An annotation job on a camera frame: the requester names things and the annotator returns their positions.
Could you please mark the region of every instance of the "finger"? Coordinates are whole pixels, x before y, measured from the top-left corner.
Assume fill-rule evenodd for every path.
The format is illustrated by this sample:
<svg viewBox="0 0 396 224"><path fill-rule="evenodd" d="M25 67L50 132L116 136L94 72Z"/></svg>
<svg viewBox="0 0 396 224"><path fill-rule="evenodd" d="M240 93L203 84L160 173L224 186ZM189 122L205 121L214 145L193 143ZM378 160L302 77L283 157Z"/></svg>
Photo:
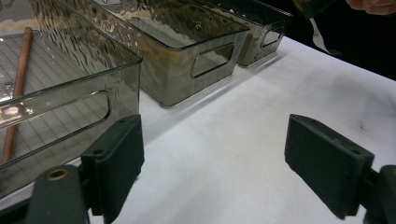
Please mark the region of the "finger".
<svg viewBox="0 0 396 224"><path fill-rule="evenodd" d="M396 5L396 0L363 0L364 7L390 7Z"/></svg>
<svg viewBox="0 0 396 224"><path fill-rule="evenodd" d="M349 6L356 10L364 10L363 0L346 0Z"/></svg>
<svg viewBox="0 0 396 224"><path fill-rule="evenodd" d="M396 12L396 5L387 6L387 7L369 7L365 10L368 14L373 15L389 15Z"/></svg>
<svg viewBox="0 0 396 224"><path fill-rule="evenodd" d="M303 1L304 1L304 0L293 0L294 5L295 5L300 11L303 11L303 7L302 7Z"/></svg>

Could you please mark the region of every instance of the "metal rod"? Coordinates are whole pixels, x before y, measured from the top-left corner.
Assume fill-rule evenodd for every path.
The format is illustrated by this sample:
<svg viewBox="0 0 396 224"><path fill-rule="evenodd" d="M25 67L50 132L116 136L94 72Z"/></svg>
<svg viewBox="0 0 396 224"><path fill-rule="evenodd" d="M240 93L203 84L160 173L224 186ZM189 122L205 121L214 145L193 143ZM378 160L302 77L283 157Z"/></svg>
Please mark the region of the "metal rod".
<svg viewBox="0 0 396 224"><path fill-rule="evenodd" d="M26 27L23 36L17 75L15 77L14 92L12 93L13 98L23 95L23 86L26 77L26 70L29 60L30 48L32 45L32 38L33 38L32 28ZM14 138L16 131L17 131L17 124L7 128L2 163L6 163L11 160L12 148L14 145Z"/></svg>

